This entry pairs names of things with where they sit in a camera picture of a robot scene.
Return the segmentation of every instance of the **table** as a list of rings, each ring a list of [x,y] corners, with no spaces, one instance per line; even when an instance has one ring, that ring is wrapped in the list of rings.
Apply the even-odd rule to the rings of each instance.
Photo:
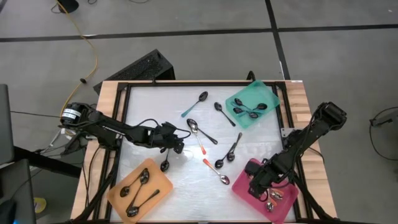
[[[157,83],[183,83],[183,82],[195,82],[195,81],[181,81],[181,80],[174,80],[174,81],[157,81]],[[197,82],[247,82],[248,81],[241,81],[241,80],[200,80]],[[278,81],[272,80],[267,82],[284,82],[286,87],[286,93],[289,100],[290,111],[292,115],[292,121],[294,127],[296,128],[304,128],[308,124],[311,118],[310,108],[308,106],[307,96],[305,94],[305,89],[302,81]],[[99,95],[97,110],[102,111],[107,116],[112,116],[113,107],[115,105],[116,99],[116,92],[118,87],[118,81],[107,81],[103,83],[103,87],[101,93]],[[129,83],[151,83],[151,81],[129,81]],[[289,127],[288,119],[287,119],[287,111],[285,109],[285,102],[282,97],[282,90],[278,90],[278,96],[280,98],[280,108],[282,112],[282,118],[284,121],[284,126]],[[120,102],[118,113],[116,119],[120,120],[122,116],[123,106],[124,106],[124,99],[125,99],[126,92],[121,92]],[[84,166],[85,169],[89,169],[89,165],[91,162],[91,158],[93,157],[94,152],[98,147],[97,142],[90,142],[86,155]],[[314,149],[320,151],[319,145],[316,142],[313,146]],[[98,183],[100,181],[101,170],[103,167],[103,160],[104,160],[105,150],[99,150],[96,157],[93,160],[93,165],[91,168],[91,180],[90,180],[90,188],[89,188],[89,197],[90,199],[94,196],[97,191]],[[110,160],[108,164],[108,171],[112,166],[112,160]],[[330,192],[330,187],[328,184],[328,179],[326,176],[325,167],[323,165],[322,159],[320,156],[315,154],[312,151],[306,151],[302,157],[302,166],[303,166],[303,173],[305,174],[305,180],[307,182],[307,187],[309,191],[312,193],[314,198],[317,202],[324,208],[324,210],[331,216],[335,217],[335,206],[333,203],[333,199]],[[86,198],[86,189],[85,189],[85,180],[83,174],[80,176],[75,202],[72,208],[71,218],[75,218],[79,216],[79,214],[83,211],[85,207],[85,198]],[[106,211],[106,204],[107,200],[106,197],[103,197],[101,207],[99,209],[99,218],[105,217]],[[300,214],[301,217],[307,217],[305,211],[305,203],[303,200],[302,195],[298,196],[298,204],[300,205]]]

